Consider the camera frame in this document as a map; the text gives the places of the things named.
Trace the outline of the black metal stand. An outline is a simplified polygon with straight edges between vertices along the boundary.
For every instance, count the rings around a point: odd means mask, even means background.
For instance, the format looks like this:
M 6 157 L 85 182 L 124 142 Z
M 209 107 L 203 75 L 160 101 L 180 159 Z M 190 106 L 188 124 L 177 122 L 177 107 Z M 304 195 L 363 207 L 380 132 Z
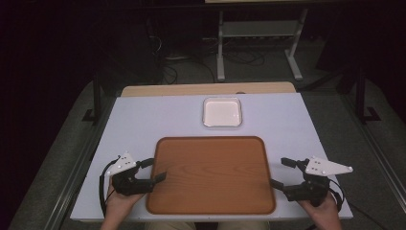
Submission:
M 373 107 L 365 106 L 366 77 L 362 68 L 358 69 L 355 81 L 355 113 L 360 122 L 365 125 L 367 122 L 380 121 L 381 118 Z
M 92 125 L 95 125 L 101 117 L 102 110 L 102 99 L 101 99 L 102 89 L 98 73 L 96 73 L 93 76 L 92 88 L 93 88 L 93 107 L 86 110 L 82 120 L 84 122 L 91 122 Z

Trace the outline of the person's right hand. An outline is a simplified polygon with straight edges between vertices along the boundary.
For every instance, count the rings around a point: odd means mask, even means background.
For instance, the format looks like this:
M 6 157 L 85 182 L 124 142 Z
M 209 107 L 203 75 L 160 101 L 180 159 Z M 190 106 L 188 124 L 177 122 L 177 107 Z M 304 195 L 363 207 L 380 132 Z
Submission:
M 327 194 L 324 202 L 318 207 L 312 206 L 307 200 L 299 201 L 299 204 L 307 212 L 315 225 L 322 221 L 340 221 L 336 202 L 331 193 Z

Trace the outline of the person's left leg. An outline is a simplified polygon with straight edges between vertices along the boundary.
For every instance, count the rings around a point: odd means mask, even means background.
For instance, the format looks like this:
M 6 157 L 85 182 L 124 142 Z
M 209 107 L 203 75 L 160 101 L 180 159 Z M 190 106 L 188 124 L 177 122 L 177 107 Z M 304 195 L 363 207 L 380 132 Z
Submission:
M 145 230 L 196 230 L 193 222 L 148 222 Z

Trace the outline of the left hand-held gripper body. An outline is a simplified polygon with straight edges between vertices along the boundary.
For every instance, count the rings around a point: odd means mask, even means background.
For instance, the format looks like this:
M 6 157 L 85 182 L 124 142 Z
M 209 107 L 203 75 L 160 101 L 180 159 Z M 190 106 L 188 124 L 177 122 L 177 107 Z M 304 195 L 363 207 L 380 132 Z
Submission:
M 124 196 L 147 194 L 153 191 L 155 184 L 150 179 L 139 179 L 136 174 L 136 162 L 129 153 L 120 156 L 107 170 L 106 175 L 112 179 L 115 191 Z

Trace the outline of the person's right leg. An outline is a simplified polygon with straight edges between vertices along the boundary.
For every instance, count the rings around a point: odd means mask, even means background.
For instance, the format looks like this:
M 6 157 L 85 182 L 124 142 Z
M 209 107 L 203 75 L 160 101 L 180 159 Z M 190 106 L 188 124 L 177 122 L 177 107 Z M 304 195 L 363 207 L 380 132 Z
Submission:
M 269 230 L 267 221 L 227 221 L 220 222 L 217 230 Z

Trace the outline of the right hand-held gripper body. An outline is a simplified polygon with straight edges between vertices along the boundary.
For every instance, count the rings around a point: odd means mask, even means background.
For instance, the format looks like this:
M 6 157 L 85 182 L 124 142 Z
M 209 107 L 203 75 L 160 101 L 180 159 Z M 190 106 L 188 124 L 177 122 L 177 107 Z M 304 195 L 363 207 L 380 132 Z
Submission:
M 306 158 L 307 167 L 303 173 L 304 182 L 299 185 L 284 186 L 283 193 L 288 201 L 307 200 L 318 207 L 329 191 L 329 176 L 352 173 L 353 167 L 338 164 L 319 157 Z

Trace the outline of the white square dish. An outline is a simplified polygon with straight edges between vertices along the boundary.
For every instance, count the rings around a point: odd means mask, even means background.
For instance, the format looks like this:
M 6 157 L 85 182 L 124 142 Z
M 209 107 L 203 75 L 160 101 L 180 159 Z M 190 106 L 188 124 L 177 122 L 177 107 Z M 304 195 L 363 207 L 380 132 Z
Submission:
M 203 103 L 203 124 L 206 127 L 239 127 L 241 104 L 237 98 L 207 98 Z

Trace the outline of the white metal stand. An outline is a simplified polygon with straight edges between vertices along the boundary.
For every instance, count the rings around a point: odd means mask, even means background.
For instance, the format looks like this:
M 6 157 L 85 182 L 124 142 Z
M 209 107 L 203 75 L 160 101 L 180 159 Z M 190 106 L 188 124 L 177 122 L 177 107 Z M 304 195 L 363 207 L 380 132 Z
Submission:
M 218 41 L 216 55 L 216 75 L 219 81 L 225 81 L 223 56 L 223 39 L 237 37 L 276 37 L 291 36 L 293 38 L 289 49 L 284 51 L 292 75 L 296 81 L 301 81 L 303 75 L 295 59 L 296 49 L 305 25 L 308 9 L 303 9 L 297 20 L 277 21 L 225 21 L 223 12 L 219 13 Z

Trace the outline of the person's left hand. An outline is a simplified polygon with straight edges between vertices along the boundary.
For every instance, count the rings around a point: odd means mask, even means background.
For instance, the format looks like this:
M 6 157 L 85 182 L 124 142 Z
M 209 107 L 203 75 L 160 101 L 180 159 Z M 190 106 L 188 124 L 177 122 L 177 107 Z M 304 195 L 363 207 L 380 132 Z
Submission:
M 131 213 L 134 205 L 144 196 L 139 195 L 121 195 L 117 193 L 109 181 L 108 199 L 106 200 L 106 214 L 104 219 L 114 219 L 124 221 Z

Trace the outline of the person's leg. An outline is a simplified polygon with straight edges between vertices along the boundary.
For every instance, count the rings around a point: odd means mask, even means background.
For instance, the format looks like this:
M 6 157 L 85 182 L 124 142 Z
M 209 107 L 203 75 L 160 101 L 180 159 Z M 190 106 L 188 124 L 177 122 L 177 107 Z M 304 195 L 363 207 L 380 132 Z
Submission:
M 145 230 L 196 230 L 193 222 L 148 222 Z
M 227 221 L 220 222 L 217 230 L 269 230 L 267 221 Z

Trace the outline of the brown wooden tray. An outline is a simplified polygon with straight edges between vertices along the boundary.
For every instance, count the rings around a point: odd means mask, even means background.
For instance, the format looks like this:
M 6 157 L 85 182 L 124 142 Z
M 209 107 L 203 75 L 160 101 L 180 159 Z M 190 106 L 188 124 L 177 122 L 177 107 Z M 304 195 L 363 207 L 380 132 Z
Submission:
M 147 196 L 154 215 L 269 215 L 276 208 L 263 141 L 256 136 L 167 137 L 156 146 Z

